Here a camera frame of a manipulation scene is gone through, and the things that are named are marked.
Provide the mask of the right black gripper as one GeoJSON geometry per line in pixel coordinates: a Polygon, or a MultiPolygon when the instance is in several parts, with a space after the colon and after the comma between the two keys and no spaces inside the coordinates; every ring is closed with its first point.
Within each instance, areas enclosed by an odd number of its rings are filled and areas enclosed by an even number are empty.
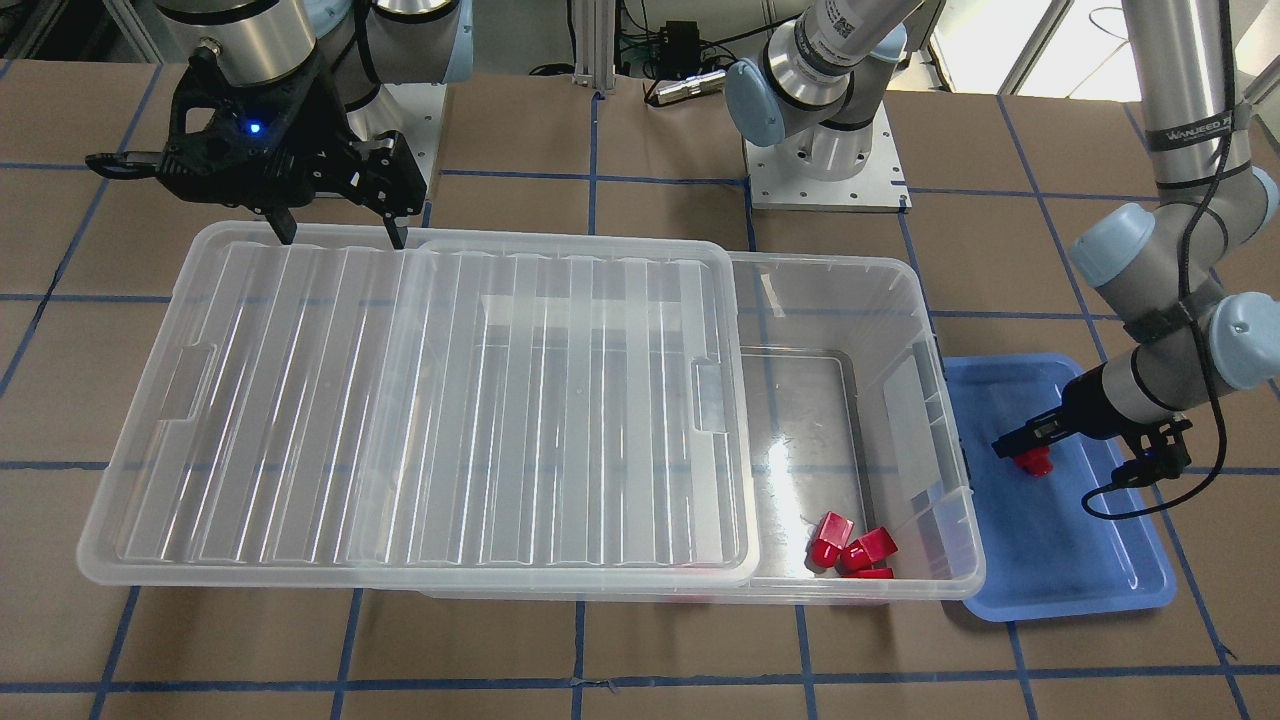
{"type": "Polygon", "coordinates": [[[428,196],[401,132],[362,140],[349,128],[316,50],[279,79],[234,86],[227,53],[200,45],[173,94],[163,147],[90,154],[84,163],[108,179],[154,178],[187,202],[246,208],[284,246],[297,234],[292,210],[335,193],[375,213],[390,246],[403,250],[410,217],[428,196]]]}

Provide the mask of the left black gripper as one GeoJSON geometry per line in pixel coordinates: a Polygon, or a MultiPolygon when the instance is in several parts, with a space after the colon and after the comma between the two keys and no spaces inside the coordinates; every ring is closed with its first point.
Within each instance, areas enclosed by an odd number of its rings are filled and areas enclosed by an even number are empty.
{"type": "Polygon", "coordinates": [[[1000,436],[992,450],[998,457],[1016,457],[1074,434],[1093,439],[1111,437],[1111,404],[1102,375],[1079,375],[1070,380],[1062,388],[1061,404],[1056,409],[1047,411],[1042,419],[1030,419],[1000,436]]]}

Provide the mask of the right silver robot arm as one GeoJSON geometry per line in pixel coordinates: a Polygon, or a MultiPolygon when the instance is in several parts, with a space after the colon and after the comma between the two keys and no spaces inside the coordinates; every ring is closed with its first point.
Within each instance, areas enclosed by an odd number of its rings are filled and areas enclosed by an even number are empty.
{"type": "Polygon", "coordinates": [[[393,249],[428,201],[393,85],[474,72],[470,1],[160,1],[189,53],[156,152],[84,159],[186,202],[244,208],[282,243],[293,211],[335,195],[379,217],[393,249]]]}

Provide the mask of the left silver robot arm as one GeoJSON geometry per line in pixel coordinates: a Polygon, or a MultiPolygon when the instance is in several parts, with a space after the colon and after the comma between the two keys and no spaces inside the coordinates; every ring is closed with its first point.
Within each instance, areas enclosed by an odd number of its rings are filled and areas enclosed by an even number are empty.
{"type": "MultiPolygon", "coordinates": [[[[914,1],[815,1],[726,76],[740,135],[769,147],[832,124],[867,91],[870,59],[914,1]]],[[[1277,302],[1229,295],[1211,275],[1277,213],[1251,160],[1225,1],[1125,1],[1158,205],[1129,202],[1082,234],[1070,259],[1134,347],[1071,380],[1059,407],[993,445],[1016,457],[1074,434],[1147,436],[1179,414],[1277,374],[1277,302]]]]}

